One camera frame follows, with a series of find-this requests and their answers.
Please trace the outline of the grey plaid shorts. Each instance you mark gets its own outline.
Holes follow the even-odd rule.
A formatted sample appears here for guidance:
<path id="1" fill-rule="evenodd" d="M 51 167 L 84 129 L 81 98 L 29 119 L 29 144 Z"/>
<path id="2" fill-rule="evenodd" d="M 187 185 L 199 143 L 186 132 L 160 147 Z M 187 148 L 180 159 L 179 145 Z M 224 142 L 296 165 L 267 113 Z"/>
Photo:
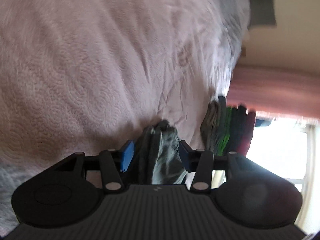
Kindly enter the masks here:
<path id="1" fill-rule="evenodd" d="M 144 128 L 136 142 L 137 183 L 174 185 L 187 174 L 179 156 L 180 137 L 168 120 Z"/>

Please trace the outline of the grey folded clothes stack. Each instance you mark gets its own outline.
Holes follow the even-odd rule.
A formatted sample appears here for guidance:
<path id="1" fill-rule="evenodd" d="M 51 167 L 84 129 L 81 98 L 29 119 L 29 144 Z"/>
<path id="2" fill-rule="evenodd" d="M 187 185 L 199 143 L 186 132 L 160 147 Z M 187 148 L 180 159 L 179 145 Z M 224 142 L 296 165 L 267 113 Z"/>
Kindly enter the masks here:
<path id="1" fill-rule="evenodd" d="M 204 148 L 217 155 L 217 148 L 226 119 L 226 98 L 222 95 L 218 101 L 212 101 L 200 127 L 201 139 Z"/>

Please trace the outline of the green folded garment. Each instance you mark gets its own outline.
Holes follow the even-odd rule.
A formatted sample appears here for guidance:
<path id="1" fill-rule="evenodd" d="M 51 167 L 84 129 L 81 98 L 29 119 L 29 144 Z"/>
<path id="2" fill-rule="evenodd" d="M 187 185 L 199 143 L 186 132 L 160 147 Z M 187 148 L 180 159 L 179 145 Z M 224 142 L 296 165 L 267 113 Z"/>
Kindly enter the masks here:
<path id="1" fill-rule="evenodd" d="M 229 141 L 231 119 L 232 119 L 232 108 L 228 106 L 226 108 L 225 125 L 222 130 L 222 135 L 220 136 L 220 139 L 218 142 L 217 155 L 219 156 L 223 156 L 224 150 Z"/>

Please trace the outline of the red folded sweater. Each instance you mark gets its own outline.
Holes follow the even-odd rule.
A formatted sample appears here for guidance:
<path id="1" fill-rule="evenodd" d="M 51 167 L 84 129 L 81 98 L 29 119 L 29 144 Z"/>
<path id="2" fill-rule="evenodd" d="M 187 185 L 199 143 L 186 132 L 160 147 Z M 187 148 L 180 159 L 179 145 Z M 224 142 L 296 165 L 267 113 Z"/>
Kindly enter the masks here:
<path id="1" fill-rule="evenodd" d="M 253 109 L 251 109 L 245 118 L 244 132 L 242 134 L 239 147 L 237 149 L 238 153 L 240 153 L 244 157 L 246 157 L 246 155 L 248 153 L 248 150 L 251 145 L 251 140 L 253 138 L 255 117 L 256 117 L 256 112 Z"/>

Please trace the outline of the black folded garment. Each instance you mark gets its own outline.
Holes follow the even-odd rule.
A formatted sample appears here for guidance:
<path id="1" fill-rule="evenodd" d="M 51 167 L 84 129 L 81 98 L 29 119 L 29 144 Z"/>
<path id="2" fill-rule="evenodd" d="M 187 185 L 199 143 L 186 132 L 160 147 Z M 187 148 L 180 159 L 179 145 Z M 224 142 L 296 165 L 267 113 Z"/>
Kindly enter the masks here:
<path id="1" fill-rule="evenodd" d="M 227 152 L 237 152 L 245 129 L 247 108 L 239 105 L 232 108 L 232 118 L 230 124 L 230 137 Z"/>

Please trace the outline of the pink curtain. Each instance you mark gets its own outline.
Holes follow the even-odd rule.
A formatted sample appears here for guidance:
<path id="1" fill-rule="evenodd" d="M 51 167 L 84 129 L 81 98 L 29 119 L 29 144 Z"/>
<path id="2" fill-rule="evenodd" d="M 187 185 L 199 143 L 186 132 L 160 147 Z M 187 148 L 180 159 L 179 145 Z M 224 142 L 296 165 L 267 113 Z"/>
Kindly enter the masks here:
<path id="1" fill-rule="evenodd" d="M 319 119 L 319 74 L 239 64 L 227 101 L 261 112 Z"/>

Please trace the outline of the white window frame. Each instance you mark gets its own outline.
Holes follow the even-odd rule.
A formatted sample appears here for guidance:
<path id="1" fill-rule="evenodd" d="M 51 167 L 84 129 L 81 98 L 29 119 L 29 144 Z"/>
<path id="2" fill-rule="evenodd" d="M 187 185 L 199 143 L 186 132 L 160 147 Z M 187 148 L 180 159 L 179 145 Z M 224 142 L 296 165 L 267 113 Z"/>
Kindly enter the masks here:
<path id="1" fill-rule="evenodd" d="M 303 206 L 296 220 L 296 225 L 307 234 L 319 231 L 319 126 L 311 127 L 309 132 Z"/>

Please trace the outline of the wall power socket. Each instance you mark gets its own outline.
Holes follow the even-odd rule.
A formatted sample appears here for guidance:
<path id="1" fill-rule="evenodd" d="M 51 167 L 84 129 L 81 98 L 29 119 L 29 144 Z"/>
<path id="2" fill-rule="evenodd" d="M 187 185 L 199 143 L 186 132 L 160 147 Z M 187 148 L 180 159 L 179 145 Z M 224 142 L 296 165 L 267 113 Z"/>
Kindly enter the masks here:
<path id="1" fill-rule="evenodd" d="M 245 46 L 241 47 L 240 57 L 246 57 L 246 47 Z"/>

